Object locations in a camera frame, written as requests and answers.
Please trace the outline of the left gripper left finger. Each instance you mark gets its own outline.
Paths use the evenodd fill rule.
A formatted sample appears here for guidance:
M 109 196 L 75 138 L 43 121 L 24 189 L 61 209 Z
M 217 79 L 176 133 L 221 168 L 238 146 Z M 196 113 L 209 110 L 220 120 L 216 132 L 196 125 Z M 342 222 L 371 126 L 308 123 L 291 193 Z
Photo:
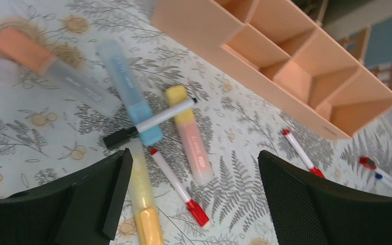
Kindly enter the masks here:
M 0 199 L 0 244 L 109 244 L 126 198 L 133 158 L 119 150 L 41 186 Z

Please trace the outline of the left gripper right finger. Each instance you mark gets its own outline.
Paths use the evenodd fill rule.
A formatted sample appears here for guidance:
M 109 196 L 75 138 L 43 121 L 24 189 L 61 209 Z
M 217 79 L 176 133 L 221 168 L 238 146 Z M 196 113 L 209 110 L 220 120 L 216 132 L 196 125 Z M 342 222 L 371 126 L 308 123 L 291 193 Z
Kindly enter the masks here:
M 323 179 L 266 150 L 258 164 L 279 244 L 392 244 L 392 197 Z

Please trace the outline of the yellow highlighter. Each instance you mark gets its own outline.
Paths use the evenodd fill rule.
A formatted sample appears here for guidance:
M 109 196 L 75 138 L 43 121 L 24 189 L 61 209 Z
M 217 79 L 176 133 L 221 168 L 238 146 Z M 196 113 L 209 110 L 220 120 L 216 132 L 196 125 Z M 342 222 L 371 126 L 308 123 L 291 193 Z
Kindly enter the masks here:
M 133 163 L 128 191 L 140 244 L 164 243 L 158 209 L 140 139 L 125 144 L 130 150 Z

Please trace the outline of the peach pink highlighter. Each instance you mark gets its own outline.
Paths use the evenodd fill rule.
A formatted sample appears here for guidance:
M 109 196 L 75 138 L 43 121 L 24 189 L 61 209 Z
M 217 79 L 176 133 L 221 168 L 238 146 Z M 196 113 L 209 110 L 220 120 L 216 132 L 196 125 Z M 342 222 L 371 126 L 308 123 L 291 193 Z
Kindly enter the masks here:
M 192 108 L 176 115 L 174 120 L 193 180 L 197 185 L 205 185 L 213 179 L 213 171 Z

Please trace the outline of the orange cap grey highlighter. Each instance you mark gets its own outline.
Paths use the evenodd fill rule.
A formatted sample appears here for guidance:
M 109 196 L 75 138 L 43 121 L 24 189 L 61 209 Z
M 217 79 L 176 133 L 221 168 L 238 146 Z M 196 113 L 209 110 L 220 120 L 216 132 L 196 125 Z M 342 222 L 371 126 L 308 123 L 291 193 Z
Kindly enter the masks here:
M 58 82 L 64 92 L 105 116 L 114 116 L 121 100 L 77 71 L 20 31 L 8 27 L 0 32 L 0 51 L 45 79 Z

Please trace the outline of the light blue folder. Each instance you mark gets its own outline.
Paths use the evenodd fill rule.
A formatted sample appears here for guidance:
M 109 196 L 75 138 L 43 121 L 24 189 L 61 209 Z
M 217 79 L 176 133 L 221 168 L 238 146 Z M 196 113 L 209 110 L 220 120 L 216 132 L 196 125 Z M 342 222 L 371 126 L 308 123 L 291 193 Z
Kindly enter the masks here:
M 364 59 L 368 68 L 392 63 L 392 17 L 371 27 Z

